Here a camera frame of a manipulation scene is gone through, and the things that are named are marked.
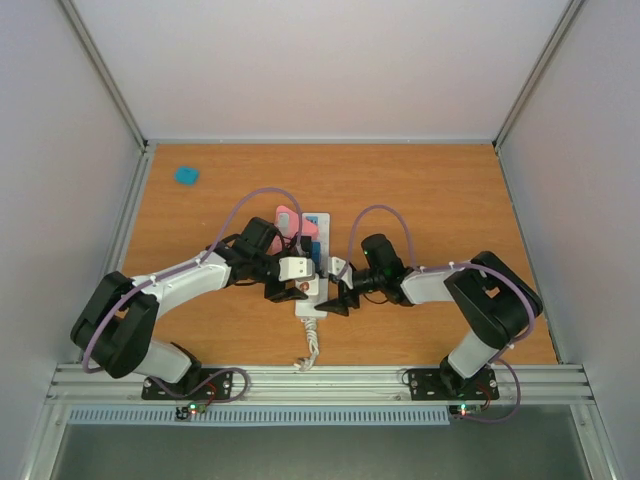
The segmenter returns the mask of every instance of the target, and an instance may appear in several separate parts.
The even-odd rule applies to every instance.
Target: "black mounting plate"
[[[409,387],[411,400],[486,400],[486,394],[477,385],[482,386],[491,400],[500,398],[498,386],[495,383],[496,375],[490,368],[483,368],[477,377],[462,390],[462,393],[453,397],[449,395],[444,384],[440,380],[439,368],[410,368],[402,375],[402,381]]]
[[[224,369],[201,368],[200,379],[198,380],[198,383],[202,382],[212,374],[219,372],[220,370],[224,370]],[[175,398],[175,397],[172,397],[171,395],[167,395],[166,392],[162,390],[158,386],[158,384],[153,380],[151,380],[150,382],[151,384],[149,387],[145,387],[144,385],[142,387],[143,400],[167,400],[167,401],[175,402],[176,400],[209,400],[209,398],[211,398],[211,395],[209,393],[211,391],[211,387],[208,387],[207,385],[193,392],[193,394],[189,395],[188,397]],[[228,400],[229,397],[231,396],[231,387],[233,386],[233,372],[227,372],[227,373],[218,375],[217,377],[213,378],[213,380],[211,380],[211,382],[209,383],[211,383],[214,387],[216,387],[215,397],[214,397],[215,400]],[[172,387],[171,384],[165,384],[165,385],[168,388]]]

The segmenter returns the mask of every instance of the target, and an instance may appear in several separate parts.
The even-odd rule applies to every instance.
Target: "white power strip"
[[[296,317],[301,320],[308,318],[326,318],[327,312],[320,312],[314,307],[319,303],[326,302],[329,299],[329,279],[320,278],[327,276],[327,266],[329,263],[329,226],[331,216],[328,213],[303,213],[303,218],[315,223],[318,226],[318,238],[314,240],[320,244],[320,261],[319,272],[316,265],[316,278],[312,282],[296,281],[296,287],[307,293],[309,298],[306,300],[296,300],[295,313]]]
[[[318,341],[318,320],[326,318],[327,312],[320,312],[314,307],[326,302],[329,299],[329,279],[321,278],[327,276],[329,266],[329,223],[328,213],[303,213],[302,216],[318,226],[318,237],[312,244],[312,259],[316,263],[316,274],[313,280],[296,281],[296,287],[305,292],[308,296],[306,300],[296,300],[296,317],[304,324],[307,344],[309,345],[308,358],[301,358],[300,363],[295,363],[301,372],[310,370],[320,355],[320,345]]]

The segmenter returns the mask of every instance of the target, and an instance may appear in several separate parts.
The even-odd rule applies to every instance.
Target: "blue sponge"
[[[198,180],[198,175],[200,172],[195,168],[180,167],[176,170],[175,179],[183,185],[193,185]]]

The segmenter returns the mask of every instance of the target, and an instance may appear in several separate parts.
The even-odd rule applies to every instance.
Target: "gray floor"
[[[502,425],[69,426],[54,479],[584,479],[568,407]]]

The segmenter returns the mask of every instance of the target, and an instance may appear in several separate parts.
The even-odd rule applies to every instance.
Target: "power strip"
[[[318,238],[312,246],[312,259],[318,276],[313,282],[296,281],[296,287],[307,293],[309,298],[296,300],[295,314],[301,320],[326,318],[328,313],[320,312],[314,306],[329,299],[329,279],[320,277],[327,276],[331,216],[328,213],[303,213],[302,216],[318,227]]]

